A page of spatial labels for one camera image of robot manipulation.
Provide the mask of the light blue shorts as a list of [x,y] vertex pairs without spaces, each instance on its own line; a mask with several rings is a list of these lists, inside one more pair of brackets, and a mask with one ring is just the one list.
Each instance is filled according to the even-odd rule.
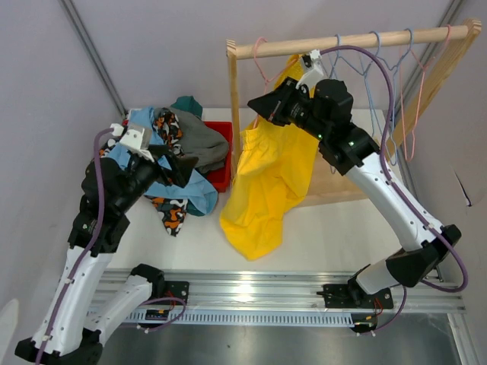
[[[132,109],[129,114],[129,122],[140,125],[144,128],[152,127],[150,142],[155,145],[167,144],[158,134],[158,127],[155,126],[154,108],[149,106],[143,109]],[[122,170],[129,164],[129,150],[118,142],[109,143],[111,150],[104,152],[104,157],[115,160]],[[165,186],[162,183],[154,182],[145,193],[146,198],[168,198],[170,200],[186,199],[192,202],[195,208],[203,215],[210,214],[218,200],[218,193],[212,184],[198,171],[193,170],[188,184],[181,188],[176,185]]]

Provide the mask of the dark green shorts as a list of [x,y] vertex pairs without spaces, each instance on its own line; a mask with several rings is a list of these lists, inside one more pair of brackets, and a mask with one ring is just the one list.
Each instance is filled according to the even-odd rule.
[[203,107],[193,96],[181,96],[170,105],[172,108],[188,112],[202,118]]

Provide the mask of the yellow shorts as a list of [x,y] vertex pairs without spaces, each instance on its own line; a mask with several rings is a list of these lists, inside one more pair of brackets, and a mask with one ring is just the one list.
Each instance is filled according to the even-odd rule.
[[241,133],[242,152],[220,225],[249,261],[282,244],[283,218],[307,196],[318,141],[295,125],[258,118]]

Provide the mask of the camouflage patterned shorts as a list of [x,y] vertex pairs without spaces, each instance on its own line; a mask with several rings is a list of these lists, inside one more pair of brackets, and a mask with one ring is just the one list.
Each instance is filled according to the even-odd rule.
[[[170,109],[146,107],[134,109],[129,116],[129,122],[152,129],[151,144],[166,145],[178,157],[184,155],[180,140],[183,131],[175,112]],[[129,164],[130,153],[119,144],[118,138],[109,139],[100,149],[101,157],[110,157],[125,169]],[[154,183],[145,197],[151,201],[164,229],[171,235],[180,232],[187,213],[188,200],[186,198],[172,198],[168,188],[159,182]]]

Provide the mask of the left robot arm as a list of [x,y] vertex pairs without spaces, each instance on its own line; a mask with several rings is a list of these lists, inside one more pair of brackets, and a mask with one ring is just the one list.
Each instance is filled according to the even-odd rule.
[[96,364],[108,339],[132,311],[164,298],[162,270],[140,264],[108,302],[95,314],[88,312],[130,225],[128,210],[155,182],[184,187],[197,162],[163,145],[151,146],[148,152],[148,159],[131,154],[126,168],[100,156],[87,166],[55,297],[36,333],[18,342],[17,357],[35,364]]

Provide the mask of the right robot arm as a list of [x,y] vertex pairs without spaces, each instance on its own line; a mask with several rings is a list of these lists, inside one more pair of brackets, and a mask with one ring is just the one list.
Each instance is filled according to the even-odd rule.
[[347,296],[366,306],[376,293],[392,286],[414,287],[460,240],[454,225],[444,225],[425,209],[380,158],[377,142],[352,121],[353,96],[344,82],[324,79],[311,94],[286,78],[274,91],[248,102],[273,125],[294,124],[318,140],[319,151],[337,172],[350,179],[374,204],[396,234],[396,253],[358,271],[348,281]]

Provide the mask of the grey shorts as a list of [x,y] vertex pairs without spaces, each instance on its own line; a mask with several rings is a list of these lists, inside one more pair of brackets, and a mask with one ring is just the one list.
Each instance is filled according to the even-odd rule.
[[180,145],[185,155],[197,157],[196,169],[201,174],[219,170],[224,166],[225,158],[229,152],[229,144],[225,137],[210,129],[205,123],[192,113],[182,111],[172,106],[169,110],[178,119],[179,127],[183,133]]

